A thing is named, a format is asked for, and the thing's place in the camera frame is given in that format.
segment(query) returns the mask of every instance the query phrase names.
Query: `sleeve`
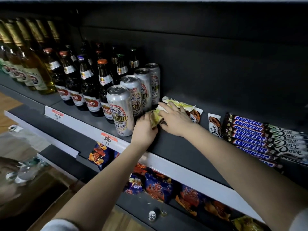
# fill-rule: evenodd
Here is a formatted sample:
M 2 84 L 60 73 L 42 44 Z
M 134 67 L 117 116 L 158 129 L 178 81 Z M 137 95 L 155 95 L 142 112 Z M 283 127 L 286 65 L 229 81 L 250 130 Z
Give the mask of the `sleeve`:
M 49 221 L 41 231 L 79 231 L 79 229 L 67 220 L 56 219 Z
M 302 210 L 295 217 L 289 231 L 305 231 L 308 227 L 308 208 Z

